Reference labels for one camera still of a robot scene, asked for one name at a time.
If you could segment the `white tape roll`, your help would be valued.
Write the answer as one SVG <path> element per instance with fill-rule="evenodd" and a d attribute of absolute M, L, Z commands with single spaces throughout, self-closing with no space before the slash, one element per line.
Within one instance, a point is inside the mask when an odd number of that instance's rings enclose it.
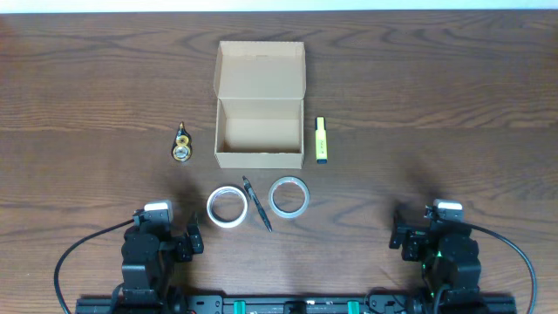
<path fill-rule="evenodd" d="M 240 215 L 232 220 L 232 221 L 224 221 L 217 217 L 214 211 L 214 203 L 219 196 L 232 194 L 236 195 L 242 201 L 242 212 Z M 232 229 L 238 227 L 247 217 L 248 215 L 248 198 L 247 196 L 237 187 L 233 186 L 223 186 L 217 188 L 212 194 L 208 197 L 206 210 L 208 213 L 209 219 L 218 227 L 223 229 Z"/>

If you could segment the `black pen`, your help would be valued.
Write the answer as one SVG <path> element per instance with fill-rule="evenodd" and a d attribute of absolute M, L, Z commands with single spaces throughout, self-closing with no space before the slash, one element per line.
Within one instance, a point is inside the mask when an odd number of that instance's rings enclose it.
<path fill-rule="evenodd" d="M 257 212 L 258 212 L 259 216 L 261 217 L 264 226 L 266 227 L 266 229 L 269 232 L 272 232 L 273 229 L 272 229 L 270 220 L 269 220 L 267 214 L 265 213 L 265 210 L 263 209 L 262 204 L 260 203 L 257 195 L 255 194 L 255 190 L 252 188 L 252 185 L 251 185 L 250 181 L 248 180 L 248 178 L 246 176 L 243 176 L 242 180 L 243 180 L 244 189 L 248 193 L 249 198 L 254 202 L 254 204 L 256 206 L 256 209 L 257 209 Z"/>

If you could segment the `black yellow correction tape dispenser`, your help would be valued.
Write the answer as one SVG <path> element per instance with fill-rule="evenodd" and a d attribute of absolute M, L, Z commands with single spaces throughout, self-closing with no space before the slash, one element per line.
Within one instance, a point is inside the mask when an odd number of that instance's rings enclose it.
<path fill-rule="evenodd" d="M 174 138 L 171 155 L 178 162 L 186 162 L 191 158 L 192 155 L 191 145 L 191 135 L 186 131 L 184 123 L 181 122 Z"/>

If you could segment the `clear tape roll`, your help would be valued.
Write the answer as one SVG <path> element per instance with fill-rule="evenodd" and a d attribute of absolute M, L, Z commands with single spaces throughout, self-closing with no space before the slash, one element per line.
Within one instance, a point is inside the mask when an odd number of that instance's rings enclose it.
<path fill-rule="evenodd" d="M 303 200 L 303 204 L 301 205 L 300 208 L 298 208 L 295 211 L 292 212 L 288 212 L 283 210 L 282 208 L 280 208 L 276 202 L 275 202 L 275 191 L 282 185 L 285 184 L 294 184 L 296 186 L 298 186 L 304 195 L 304 200 Z M 270 187 L 269 190 L 269 205 L 272 209 L 272 211 L 282 217 L 283 219 L 295 219 L 298 216 L 304 214 L 307 210 L 307 208 L 310 205 L 310 190 L 308 189 L 307 185 L 299 178 L 295 177 L 295 176 L 284 176 L 282 178 L 279 178 L 277 181 L 275 181 L 272 186 Z"/>

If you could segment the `yellow highlighter marker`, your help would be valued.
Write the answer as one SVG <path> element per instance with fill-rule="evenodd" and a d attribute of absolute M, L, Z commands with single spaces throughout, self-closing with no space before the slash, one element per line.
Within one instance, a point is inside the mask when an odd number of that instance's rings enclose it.
<path fill-rule="evenodd" d="M 328 160 L 328 149 L 326 124 L 323 116 L 316 117 L 315 128 L 316 162 L 318 164 L 326 164 Z"/>

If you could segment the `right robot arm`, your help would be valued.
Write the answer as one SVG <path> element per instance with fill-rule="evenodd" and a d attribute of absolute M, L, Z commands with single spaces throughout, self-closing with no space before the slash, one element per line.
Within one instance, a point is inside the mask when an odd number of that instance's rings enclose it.
<path fill-rule="evenodd" d="M 472 229 L 442 218 L 436 208 L 428 208 L 425 218 L 430 224 L 420 227 L 395 213 L 389 247 L 400 249 L 403 260 L 421 264 L 433 307 L 473 303 L 479 294 L 481 266 Z"/>

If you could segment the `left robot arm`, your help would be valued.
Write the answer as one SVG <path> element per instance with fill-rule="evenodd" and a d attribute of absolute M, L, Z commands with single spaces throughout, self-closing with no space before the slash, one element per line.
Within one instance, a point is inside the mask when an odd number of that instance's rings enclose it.
<path fill-rule="evenodd" d="M 185 308 L 180 289 L 170 284 L 174 265 L 192 261 L 204 245 L 197 214 L 182 234 L 173 235 L 172 228 L 169 209 L 141 209 L 133 215 L 121 248 L 124 306 L 169 312 Z"/>

